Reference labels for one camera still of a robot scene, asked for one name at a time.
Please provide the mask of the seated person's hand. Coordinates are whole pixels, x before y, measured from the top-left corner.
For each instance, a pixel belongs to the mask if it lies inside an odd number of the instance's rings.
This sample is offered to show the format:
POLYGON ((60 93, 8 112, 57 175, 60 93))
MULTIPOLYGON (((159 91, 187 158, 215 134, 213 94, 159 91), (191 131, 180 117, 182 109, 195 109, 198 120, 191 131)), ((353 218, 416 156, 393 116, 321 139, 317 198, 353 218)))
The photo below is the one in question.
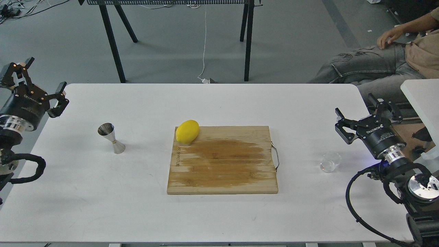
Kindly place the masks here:
POLYGON ((386 45, 396 41, 404 32, 402 25, 399 25, 382 33, 377 39, 377 47, 379 49, 385 49, 386 45))

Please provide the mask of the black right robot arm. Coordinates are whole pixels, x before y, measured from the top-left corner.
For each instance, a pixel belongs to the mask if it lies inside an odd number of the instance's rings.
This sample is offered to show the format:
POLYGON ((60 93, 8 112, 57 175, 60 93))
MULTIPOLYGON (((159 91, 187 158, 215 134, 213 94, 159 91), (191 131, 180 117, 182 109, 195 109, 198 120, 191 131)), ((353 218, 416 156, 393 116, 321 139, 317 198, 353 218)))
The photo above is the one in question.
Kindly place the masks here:
POLYGON ((347 143, 360 139, 373 157, 380 162, 357 172, 349 181, 345 200, 356 222, 366 229, 402 247, 437 247, 439 237, 438 208, 428 209, 438 203, 438 178, 422 164, 414 163, 402 152, 405 142, 394 130, 392 123, 401 122, 403 116, 393 101, 379 101, 368 94, 374 113, 361 120, 347 119, 339 108, 336 132, 347 143), (354 181, 367 174, 370 179, 382 182, 386 195, 407 209, 406 221, 414 241, 405 243, 391 238, 365 222, 354 210, 350 189, 354 181))

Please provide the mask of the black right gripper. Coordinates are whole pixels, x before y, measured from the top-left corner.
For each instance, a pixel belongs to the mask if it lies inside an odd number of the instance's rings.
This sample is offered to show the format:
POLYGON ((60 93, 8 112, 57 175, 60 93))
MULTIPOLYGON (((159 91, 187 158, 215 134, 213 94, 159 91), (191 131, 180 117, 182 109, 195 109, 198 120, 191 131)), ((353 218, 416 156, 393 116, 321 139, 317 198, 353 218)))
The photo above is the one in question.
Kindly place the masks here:
POLYGON ((335 130, 346 144, 352 144, 358 137, 374 158, 383 158, 384 150, 391 146, 403 149, 406 143, 395 131, 392 122, 401 123, 403 116, 393 101, 379 101, 372 93, 367 96, 371 104, 371 116, 360 121, 346 119, 339 108, 335 108, 337 122, 335 130))

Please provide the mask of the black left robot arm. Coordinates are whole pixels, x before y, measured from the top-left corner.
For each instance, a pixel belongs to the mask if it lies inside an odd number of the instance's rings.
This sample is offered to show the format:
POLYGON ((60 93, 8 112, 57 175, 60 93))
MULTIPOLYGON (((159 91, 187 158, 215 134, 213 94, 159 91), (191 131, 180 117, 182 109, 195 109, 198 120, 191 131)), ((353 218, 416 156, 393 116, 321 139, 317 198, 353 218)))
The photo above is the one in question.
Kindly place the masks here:
POLYGON ((2 189, 8 183, 29 183, 42 176, 46 167, 44 158, 33 154, 14 153, 12 148, 22 142, 24 132, 38 128, 45 114, 51 118, 59 117, 69 104, 64 92, 66 82, 61 82, 53 94, 48 94, 32 83, 28 69, 33 61, 34 58, 31 57, 26 63, 12 62, 2 71, 1 87, 11 91, 10 97, 0 111, 2 189), (35 162, 37 164, 35 174, 26 178, 13 178, 20 160, 35 162))

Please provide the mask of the seated person's forearm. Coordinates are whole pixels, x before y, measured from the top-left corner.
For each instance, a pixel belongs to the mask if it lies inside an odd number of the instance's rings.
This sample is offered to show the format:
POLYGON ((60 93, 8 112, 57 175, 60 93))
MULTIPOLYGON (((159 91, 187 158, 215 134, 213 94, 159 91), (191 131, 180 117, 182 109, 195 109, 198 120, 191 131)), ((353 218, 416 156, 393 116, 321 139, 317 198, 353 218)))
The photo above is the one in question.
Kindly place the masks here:
POLYGON ((438 27, 438 20, 428 13, 410 22, 396 26, 402 33, 419 33, 432 30, 438 27))

